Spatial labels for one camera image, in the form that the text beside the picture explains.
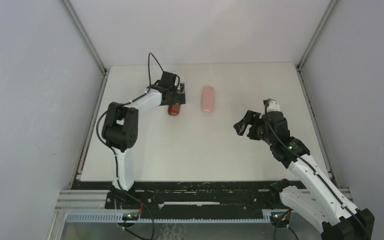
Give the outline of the brown glasses case red stripe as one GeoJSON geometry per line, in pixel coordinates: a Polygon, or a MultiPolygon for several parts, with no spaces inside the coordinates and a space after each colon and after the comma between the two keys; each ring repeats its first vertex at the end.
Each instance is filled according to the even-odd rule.
{"type": "Polygon", "coordinates": [[[168,106],[167,113],[170,116],[178,116],[180,114],[181,105],[180,104],[172,104],[168,106]]]}

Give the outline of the pink glasses case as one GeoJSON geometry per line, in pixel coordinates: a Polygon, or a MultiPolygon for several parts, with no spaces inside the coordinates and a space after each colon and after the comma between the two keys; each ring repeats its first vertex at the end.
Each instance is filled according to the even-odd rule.
{"type": "Polygon", "coordinates": [[[201,110],[212,113],[215,109],[215,90],[212,86],[204,86],[201,96],[201,110]]]}

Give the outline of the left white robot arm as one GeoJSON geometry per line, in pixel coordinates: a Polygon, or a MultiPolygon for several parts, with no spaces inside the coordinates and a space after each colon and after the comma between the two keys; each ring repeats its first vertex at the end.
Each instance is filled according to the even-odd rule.
{"type": "Polygon", "coordinates": [[[99,117],[96,131],[104,119],[98,139],[114,153],[116,189],[128,191],[134,184],[132,148],[139,136],[139,119],[149,110],[160,106],[184,105],[185,84],[181,78],[169,71],[163,71],[161,78],[149,85],[137,98],[126,103],[111,102],[99,117]]]}

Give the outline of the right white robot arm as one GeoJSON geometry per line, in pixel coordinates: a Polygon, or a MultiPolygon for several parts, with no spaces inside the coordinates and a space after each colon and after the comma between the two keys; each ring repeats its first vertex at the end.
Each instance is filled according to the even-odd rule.
{"type": "Polygon", "coordinates": [[[259,113],[248,110],[234,124],[237,135],[264,141],[273,157],[293,173],[309,191],[302,192],[289,180],[281,179],[269,187],[271,204],[284,206],[301,215],[320,233],[323,240],[370,240],[375,222],[372,212],[359,209],[345,197],[320,170],[310,150],[291,136],[288,122],[280,111],[259,113]]]}

